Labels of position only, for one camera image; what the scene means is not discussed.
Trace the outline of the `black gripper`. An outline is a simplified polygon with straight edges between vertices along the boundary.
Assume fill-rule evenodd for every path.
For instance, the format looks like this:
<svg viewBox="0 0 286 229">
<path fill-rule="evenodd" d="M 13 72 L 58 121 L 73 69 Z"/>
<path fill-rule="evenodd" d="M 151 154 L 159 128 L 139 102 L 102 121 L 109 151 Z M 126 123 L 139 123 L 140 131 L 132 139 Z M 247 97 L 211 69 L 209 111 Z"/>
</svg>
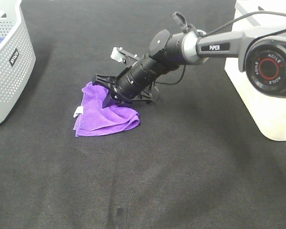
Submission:
<svg viewBox="0 0 286 229">
<path fill-rule="evenodd" d="M 118 92 L 117 89 L 117 76 L 103 76 L 95 74 L 92 77 L 93 85 L 100 85 L 106 88 L 107 95 L 102 103 L 103 107 L 110 107 L 114 104 L 131 104 L 133 102 L 146 102 L 147 104 L 151 102 L 158 101 L 160 98 L 160 93 L 158 88 L 155 85 L 155 82 L 152 82 L 148 87 L 148 91 L 141 91 L 134 98 L 127 98 L 122 95 L 122 92 Z"/>
</svg>

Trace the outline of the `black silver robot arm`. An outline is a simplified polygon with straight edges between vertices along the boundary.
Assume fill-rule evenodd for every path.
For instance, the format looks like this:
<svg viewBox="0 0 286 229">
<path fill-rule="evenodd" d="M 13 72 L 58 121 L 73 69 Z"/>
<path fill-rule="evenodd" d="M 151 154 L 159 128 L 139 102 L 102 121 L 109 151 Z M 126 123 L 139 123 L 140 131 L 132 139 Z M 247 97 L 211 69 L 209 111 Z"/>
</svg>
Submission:
<svg viewBox="0 0 286 229">
<path fill-rule="evenodd" d="M 179 66 L 203 64 L 208 58 L 237 58 L 239 71 L 245 72 L 259 92 L 286 98 L 286 25 L 257 26 L 241 31 L 207 35 L 203 31 L 171 34 L 162 30 L 154 36 L 147 52 L 137 57 L 115 48 L 112 58 L 125 64 L 118 76 L 95 75 L 94 85 L 108 93 L 103 107 L 159 99 L 159 76 Z"/>
</svg>

